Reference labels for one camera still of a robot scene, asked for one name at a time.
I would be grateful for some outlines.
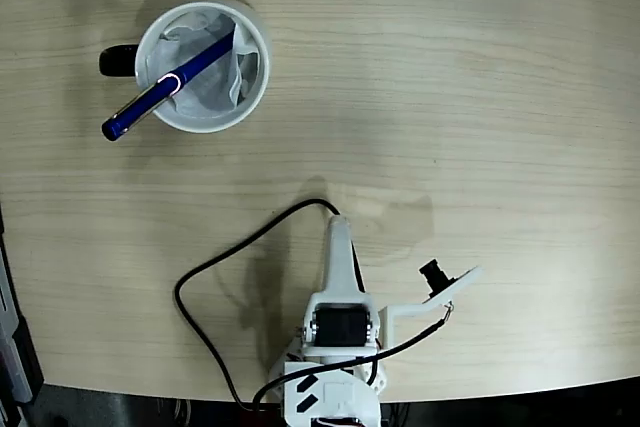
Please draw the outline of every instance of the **white mug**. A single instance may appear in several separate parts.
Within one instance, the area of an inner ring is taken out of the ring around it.
[[[137,46],[118,45],[103,51],[100,55],[100,72],[109,77],[134,75],[140,90],[146,90],[156,80],[148,78],[146,59],[165,29],[178,17],[189,12],[209,9],[215,9],[232,18],[253,36],[258,47],[258,72],[255,82],[233,110],[219,116],[188,117],[178,113],[170,102],[160,104],[153,113],[163,122],[185,132],[211,133],[236,125],[253,112],[264,95],[271,73],[272,47],[267,29],[258,14],[235,0],[190,2],[165,12],[149,26]]]

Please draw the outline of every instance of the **black cable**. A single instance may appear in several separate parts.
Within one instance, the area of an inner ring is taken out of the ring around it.
[[[222,356],[220,355],[218,350],[214,347],[214,345],[211,342],[211,340],[209,340],[209,338],[207,337],[207,334],[205,334],[204,330],[202,330],[202,328],[198,325],[198,323],[195,321],[195,319],[191,316],[191,314],[189,313],[189,311],[185,307],[184,302],[182,301],[182,297],[180,295],[180,291],[181,291],[182,287],[190,279],[192,279],[194,276],[196,276],[199,273],[205,271],[209,267],[213,267],[214,265],[216,265],[216,264],[228,259],[229,257],[237,254],[241,250],[245,249],[246,247],[248,247],[249,245],[254,243],[260,237],[265,235],[267,232],[269,232],[271,229],[273,229],[280,222],[282,222],[283,220],[288,218],[290,215],[292,215],[292,214],[298,212],[299,210],[304,209],[305,207],[308,207],[310,205],[321,205],[321,206],[325,207],[327,210],[329,210],[333,215],[340,215],[340,211],[333,204],[331,204],[327,200],[324,200],[324,199],[307,199],[307,200],[303,200],[302,202],[299,202],[299,203],[289,207],[288,209],[286,209],[281,214],[275,216],[271,221],[267,222],[266,225],[264,225],[263,227],[261,227],[260,229],[255,231],[253,234],[251,234],[250,236],[245,238],[242,242],[236,244],[235,246],[233,246],[230,249],[226,250],[222,254],[214,257],[213,259],[208,260],[207,262],[199,265],[198,267],[195,267],[194,269],[191,269],[189,272],[187,272],[182,277],[180,277],[180,279],[176,283],[175,287],[173,288],[173,297],[175,299],[175,302],[176,302],[176,305],[178,307],[178,310],[180,311],[180,313],[182,314],[184,319],[187,321],[187,323],[191,326],[193,331],[198,335],[198,337],[200,337],[200,340],[202,340],[202,342],[207,347],[207,349],[209,349],[209,352],[211,352],[211,355],[213,355],[213,358],[218,363],[218,366],[220,367],[220,371],[222,372],[222,375],[224,376],[224,380],[227,383],[227,387],[229,388],[229,392],[231,393],[231,397],[233,397],[233,400],[242,409],[244,409],[246,411],[251,411],[252,409],[249,408],[247,405],[245,405],[245,403],[240,399],[240,396],[238,395],[238,391],[236,390],[236,387],[235,387],[235,385],[233,383],[233,379],[231,378],[231,374],[229,373],[229,369],[227,369],[227,366],[224,363],[224,360],[222,359]],[[358,263],[358,258],[356,256],[356,251],[355,251],[355,248],[353,246],[352,246],[352,251],[353,251],[354,271],[355,271],[356,281],[358,283],[358,289],[361,292],[364,292],[365,288],[364,288],[364,282],[362,281],[362,273],[360,272],[360,264]],[[378,370],[377,359],[372,359],[372,360],[369,360],[368,362],[373,362],[373,366],[372,366],[373,370],[372,371],[374,373],[377,373],[377,370]],[[374,380],[375,380],[375,375],[371,376],[369,378],[369,380],[367,381],[367,383],[369,383],[369,385],[371,385]]]
[[[411,410],[411,404],[407,402],[404,405],[406,406],[405,409],[404,409],[404,417],[403,417],[402,421],[400,422],[400,426],[399,427],[406,427],[407,421],[409,420],[409,410]]]
[[[278,377],[277,379],[272,380],[271,382],[264,385],[260,390],[258,390],[258,392],[256,392],[256,395],[253,396],[253,401],[252,401],[253,410],[255,412],[258,412],[260,410],[260,401],[267,394],[267,392],[269,392],[271,389],[281,384],[284,384],[285,382],[299,379],[301,377],[307,377],[308,375],[312,375],[312,374],[321,374],[323,372],[329,372],[332,370],[347,369],[350,367],[355,367],[357,365],[362,365],[369,362],[380,361],[388,357],[391,357],[392,355],[398,354],[410,347],[413,347],[415,344],[417,344],[421,340],[426,339],[431,334],[435,333],[438,329],[440,329],[449,319],[449,316],[451,315],[451,310],[452,309],[449,308],[446,315],[442,319],[440,319],[435,324],[430,325],[415,337],[412,337],[411,339],[403,342],[402,344],[397,345],[384,352],[380,352],[375,355],[369,355],[368,357],[362,357],[360,359],[347,360],[345,362],[338,362],[338,363],[329,364],[329,365],[319,365],[318,367],[310,367],[308,369],[302,369],[296,372],[291,372],[290,374],[286,374],[281,377]]]

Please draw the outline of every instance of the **white robotic arm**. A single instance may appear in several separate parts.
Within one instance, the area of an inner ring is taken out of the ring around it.
[[[435,261],[421,272],[433,289],[422,304],[390,305],[380,316],[371,296],[358,286],[349,224],[334,216],[329,223],[328,254],[324,289],[311,296],[304,324],[270,372],[271,379],[303,369],[368,357],[379,352],[382,332],[384,348],[395,346],[394,321],[401,316],[425,313],[449,305],[453,295],[480,274],[476,267],[459,279],[448,279]],[[284,401],[284,418],[291,427],[354,425],[380,427],[378,395],[387,385],[382,366],[372,377],[372,365],[353,370],[331,370],[286,382],[274,389]]]

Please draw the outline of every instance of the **dark floor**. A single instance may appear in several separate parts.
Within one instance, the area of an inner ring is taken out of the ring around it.
[[[384,404],[391,427],[640,426],[640,378],[575,389],[488,399]],[[185,402],[44,386],[28,409],[34,427],[191,427],[257,424],[232,403]]]

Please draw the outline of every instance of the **wood grain surface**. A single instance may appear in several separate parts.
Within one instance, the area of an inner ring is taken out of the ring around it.
[[[0,201],[47,382],[228,399],[172,287],[311,195],[348,215],[379,308],[421,301],[432,257],[485,267],[384,362],[383,400],[640,375],[640,0],[244,0],[274,40],[256,111],[105,141],[136,87],[99,53],[188,1],[2,0]],[[325,224],[302,212],[186,288],[244,398],[319,285]]]

